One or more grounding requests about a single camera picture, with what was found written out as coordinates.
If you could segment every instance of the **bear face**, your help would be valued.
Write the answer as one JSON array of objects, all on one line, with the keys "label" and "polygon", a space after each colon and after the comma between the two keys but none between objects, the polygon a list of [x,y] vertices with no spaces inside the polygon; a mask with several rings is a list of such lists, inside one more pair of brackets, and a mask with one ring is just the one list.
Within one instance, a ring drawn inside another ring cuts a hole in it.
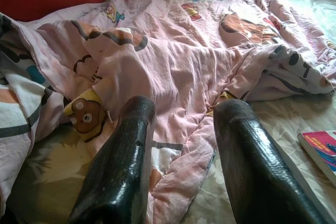
[{"label": "bear face", "polygon": [[96,101],[78,98],[72,103],[71,109],[74,113],[70,120],[79,133],[92,131],[104,119],[104,110]]}]

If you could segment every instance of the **blanket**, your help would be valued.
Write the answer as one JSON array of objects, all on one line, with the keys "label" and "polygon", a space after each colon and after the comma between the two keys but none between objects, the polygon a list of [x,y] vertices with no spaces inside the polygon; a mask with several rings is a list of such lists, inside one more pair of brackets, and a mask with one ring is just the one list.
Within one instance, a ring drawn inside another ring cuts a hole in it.
[{"label": "blanket", "polygon": [[[0,20],[1,162],[11,162],[10,179],[0,178],[2,211],[36,132],[71,121],[94,155],[123,104],[145,95],[157,113],[146,221],[178,223],[216,153],[217,103],[336,89],[334,45],[287,0],[110,0],[38,28]],[[25,129],[4,135],[20,113]],[[14,148],[19,157],[6,155]]]}]

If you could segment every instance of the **mattress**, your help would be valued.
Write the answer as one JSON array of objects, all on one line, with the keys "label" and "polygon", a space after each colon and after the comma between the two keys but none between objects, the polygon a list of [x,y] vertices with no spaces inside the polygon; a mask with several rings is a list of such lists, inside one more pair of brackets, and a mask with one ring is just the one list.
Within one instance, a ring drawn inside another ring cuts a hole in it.
[{"label": "mattress", "polygon": [[[336,0],[290,0],[298,11],[318,18],[336,42]],[[314,95],[253,102],[266,130],[299,167],[317,197],[336,219],[336,189],[297,142],[301,131],[334,130],[336,95]],[[8,206],[22,223],[65,223],[91,157],[71,125],[62,125],[35,144],[13,186]],[[181,223],[235,223],[219,155]]]}]

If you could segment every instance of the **book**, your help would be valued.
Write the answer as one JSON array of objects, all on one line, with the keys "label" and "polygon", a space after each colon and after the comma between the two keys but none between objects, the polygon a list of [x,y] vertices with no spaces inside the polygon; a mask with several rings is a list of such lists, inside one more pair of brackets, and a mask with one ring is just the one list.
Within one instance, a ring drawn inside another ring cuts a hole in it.
[{"label": "book", "polygon": [[336,187],[336,130],[298,135],[302,147]]}]

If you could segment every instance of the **book cover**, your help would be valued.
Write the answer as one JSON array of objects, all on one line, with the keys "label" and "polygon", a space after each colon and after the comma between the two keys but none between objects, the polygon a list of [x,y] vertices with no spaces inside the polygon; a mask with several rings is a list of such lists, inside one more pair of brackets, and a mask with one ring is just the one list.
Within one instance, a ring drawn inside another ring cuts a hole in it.
[{"label": "book cover", "polygon": [[336,175],[336,131],[307,132],[302,136]]}]

